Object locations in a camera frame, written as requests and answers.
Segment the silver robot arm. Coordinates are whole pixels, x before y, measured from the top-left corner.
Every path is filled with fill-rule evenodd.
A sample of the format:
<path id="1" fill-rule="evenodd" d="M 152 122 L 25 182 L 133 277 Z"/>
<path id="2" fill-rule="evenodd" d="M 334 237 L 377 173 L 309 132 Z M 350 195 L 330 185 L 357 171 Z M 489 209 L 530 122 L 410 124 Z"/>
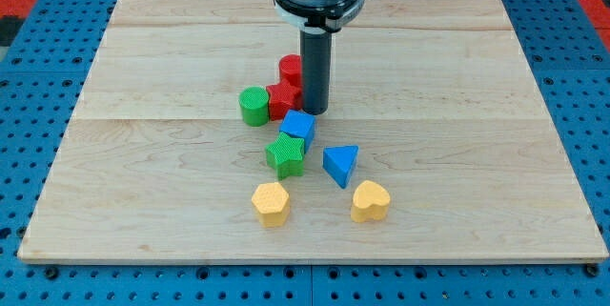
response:
<path id="1" fill-rule="evenodd" d="M 361 12 L 365 0 L 274 0 L 277 14 L 299 30 L 302 110 L 328 109 L 334 35 Z"/>

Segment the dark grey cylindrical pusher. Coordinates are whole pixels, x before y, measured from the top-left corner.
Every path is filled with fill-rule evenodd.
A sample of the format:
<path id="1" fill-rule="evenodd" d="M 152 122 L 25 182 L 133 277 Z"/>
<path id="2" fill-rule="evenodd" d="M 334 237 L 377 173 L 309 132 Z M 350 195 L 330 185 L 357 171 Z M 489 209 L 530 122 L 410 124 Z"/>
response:
<path id="1" fill-rule="evenodd" d="M 328 109 L 332 35 L 300 33 L 302 109 L 319 115 Z"/>

